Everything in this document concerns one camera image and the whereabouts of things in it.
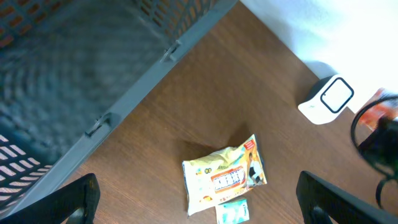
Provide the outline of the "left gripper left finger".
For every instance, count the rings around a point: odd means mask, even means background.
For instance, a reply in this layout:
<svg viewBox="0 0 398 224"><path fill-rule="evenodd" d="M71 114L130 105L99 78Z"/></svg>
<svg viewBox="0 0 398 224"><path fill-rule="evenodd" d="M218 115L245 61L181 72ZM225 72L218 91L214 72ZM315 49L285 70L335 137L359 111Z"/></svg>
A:
<svg viewBox="0 0 398 224"><path fill-rule="evenodd" d="M100 187L93 173L86 174L28 207L6 217L1 223L91 224L100 200Z"/></svg>

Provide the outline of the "orange tissue pack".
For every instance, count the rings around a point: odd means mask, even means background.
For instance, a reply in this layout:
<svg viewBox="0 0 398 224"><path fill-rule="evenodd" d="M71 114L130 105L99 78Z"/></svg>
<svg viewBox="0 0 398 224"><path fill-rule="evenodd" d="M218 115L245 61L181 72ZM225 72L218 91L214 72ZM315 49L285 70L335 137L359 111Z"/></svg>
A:
<svg viewBox="0 0 398 224"><path fill-rule="evenodd" d="M397 95L396 91L390 91L385 88L380 88L370 99L370 102L395 95ZM384 101L368 109L360 117L359 124L363 124L367 126L370 130L374 131L377 127L378 120L381 117L388 117L397 121L397 100Z"/></svg>

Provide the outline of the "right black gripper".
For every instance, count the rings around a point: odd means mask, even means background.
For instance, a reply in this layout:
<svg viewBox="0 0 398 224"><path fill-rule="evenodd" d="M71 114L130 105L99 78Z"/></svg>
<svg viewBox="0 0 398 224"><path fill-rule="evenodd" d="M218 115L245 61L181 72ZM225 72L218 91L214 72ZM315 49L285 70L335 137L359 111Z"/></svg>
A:
<svg viewBox="0 0 398 224"><path fill-rule="evenodd" d="M397 121L382 117L358 149L371 167L387 177L397 178Z"/></svg>

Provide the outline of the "cream blue snack bag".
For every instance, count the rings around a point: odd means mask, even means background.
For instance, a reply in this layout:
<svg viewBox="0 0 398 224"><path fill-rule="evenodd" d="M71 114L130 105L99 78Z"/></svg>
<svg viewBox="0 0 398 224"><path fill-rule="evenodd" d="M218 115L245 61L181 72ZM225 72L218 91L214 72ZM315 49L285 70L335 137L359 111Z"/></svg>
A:
<svg viewBox="0 0 398 224"><path fill-rule="evenodd" d="M182 162L189 216L266 185L264 162L257 136L236 147Z"/></svg>

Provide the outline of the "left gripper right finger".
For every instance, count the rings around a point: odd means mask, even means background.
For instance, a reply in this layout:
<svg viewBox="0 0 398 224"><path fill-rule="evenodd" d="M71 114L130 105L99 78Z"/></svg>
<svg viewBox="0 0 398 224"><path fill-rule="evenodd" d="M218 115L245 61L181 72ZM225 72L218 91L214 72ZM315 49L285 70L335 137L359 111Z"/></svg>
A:
<svg viewBox="0 0 398 224"><path fill-rule="evenodd" d="M305 223L397 223L397 217L373 207L309 171L301 171L296 195Z"/></svg>

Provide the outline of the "teal tissue pack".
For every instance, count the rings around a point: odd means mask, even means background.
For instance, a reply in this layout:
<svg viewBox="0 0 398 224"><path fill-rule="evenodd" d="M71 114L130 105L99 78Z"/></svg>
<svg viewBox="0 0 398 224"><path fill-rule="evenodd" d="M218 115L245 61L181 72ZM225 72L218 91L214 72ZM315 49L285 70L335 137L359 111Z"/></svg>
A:
<svg viewBox="0 0 398 224"><path fill-rule="evenodd" d="M239 224L249 221L248 203L245 198L225 202L215 207L217 224Z"/></svg>

